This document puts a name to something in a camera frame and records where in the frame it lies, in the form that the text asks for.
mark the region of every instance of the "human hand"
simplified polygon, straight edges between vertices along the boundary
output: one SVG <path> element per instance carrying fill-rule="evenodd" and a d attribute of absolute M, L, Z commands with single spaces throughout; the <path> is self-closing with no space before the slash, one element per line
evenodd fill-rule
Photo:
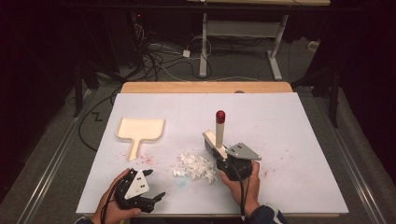
<path fill-rule="evenodd" d="M 102 196 L 102 198 L 98 204 L 98 207 L 96 209 L 96 212 L 91 217 L 91 221 L 94 224 L 105 224 L 105 223 L 106 224 L 113 224 L 113 223 L 117 224 L 124 219 L 130 218 L 130 217 L 135 217 L 142 213 L 140 208 L 121 210 L 119 208 L 119 206 L 117 205 L 117 203 L 114 202 L 114 194 L 113 194 L 113 195 L 111 195 L 110 203 L 107 206 L 105 223 L 101 223 L 101 213 L 102 213 L 103 207 L 106 205 L 106 200 L 108 198 L 108 194 L 113 189 L 113 187 L 116 185 L 117 181 L 120 180 L 123 176 L 127 175 L 130 172 L 131 172 L 130 169 L 124 170 L 120 175 L 118 175 L 114 179 L 113 183 L 111 183 L 108 190 Z"/>
<path fill-rule="evenodd" d="M 247 217 L 253 213 L 253 211 L 260 206 L 259 204 L 259 191 L 260 191 L 260 164 L 256 161 L 251 162 L 252 173 L 250 178 L 246 178 L 243 181 L 244 194 L 246 195 L 245 214 Z M 219 171 L 221 181 L 230 189 L 231 195 L 235 202 L 241 204 L 241 187 L 239 181 L 231 181 L 228 176 L 223 172 Z"/>

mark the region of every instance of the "handheld device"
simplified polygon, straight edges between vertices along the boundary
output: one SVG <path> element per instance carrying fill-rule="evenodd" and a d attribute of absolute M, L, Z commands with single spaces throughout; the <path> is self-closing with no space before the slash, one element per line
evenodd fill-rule
<path fill-rule="evenodd" d="M 216 113 L 216 135 L 210 130 L 203 133 L 205 148 L 216 159 L 218 169 L 222 170 L 232 181 L 244 180 L 251 175 L 251 160 L 262 159 L 256 152 L 243 143 L 226 148 L 223 145 L 225 113 Z"/>
<path fill-rule="evenodd" d="M 140 208 L 142 212 L 150 213 L 154 210 L 155 203 L 159 202 L 165 192 L 154 198 L 144 198 L 141 195 L 149 191 L 149 184 L 146 175 L 150 175 L 152 170 L 137 172 L 131 169 L 131 173 L 125 175 L 116 187 L 114 199 L 120 209 Z"/>

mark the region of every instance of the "blue mark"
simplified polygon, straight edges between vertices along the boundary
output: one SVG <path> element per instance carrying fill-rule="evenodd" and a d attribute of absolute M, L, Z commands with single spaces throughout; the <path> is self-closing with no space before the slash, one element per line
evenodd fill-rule
<path fill-rule="evenodd" d="M 189 178 L 186 175 L 183 176 L 176 176 L 175 181 L 176 184 L 181 188 L 184 189 L 187 186 Z"/>

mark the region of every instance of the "table surface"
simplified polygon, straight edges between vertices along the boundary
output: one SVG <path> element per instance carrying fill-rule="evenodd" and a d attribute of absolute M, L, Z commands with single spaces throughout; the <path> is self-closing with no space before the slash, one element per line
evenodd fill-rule
<path fill-rule="evenodd" d="M 230 94 L 240 91 L 245 94 Z M 274 203 L 290 216 L 347 213 L 301 102 L 284 82 L 125 83 L 114 104 L 77 213 L 93 212 L 95 200 L 99 200 L 114 176 L 125 167 L 134 167 L 154 170 L 148 176 L 147 197 L 166 191 L 149 216 L 238 216 L 238 206 L 220 181 L 209 185 L 203 179 L 193 181 L 173 176 L 179 153 L 210 159 L 202 148 L 201 133 L 214 131 L 214 122 L 209 117 L 219 107 L 228 112 L 224 143 L 233 146 L 244 142 L 265 155 L 260 161 L 261 178 L 265 179 L 261 185 L 261 203 Z M 138 159 L 127 161 L 124 155 L 130 143 L 120 141 L 115 135 L 120 118 L 158 116 L 165 119 L 161 139 L 141 145 Z M 213 198 L 216 201 L 207 204 Z"/>

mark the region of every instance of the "wooden paddle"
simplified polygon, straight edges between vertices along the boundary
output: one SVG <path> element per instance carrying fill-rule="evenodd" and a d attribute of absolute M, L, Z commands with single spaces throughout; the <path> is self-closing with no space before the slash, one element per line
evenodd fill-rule
<path fill-rule="evenodd" d="M 164 122 L 164 119 L 121 119 L 117 136 L 121 139 L 132 140 L 128 161 L 137 158 L 140 143 L 155 141 L 161 137 Z"/>

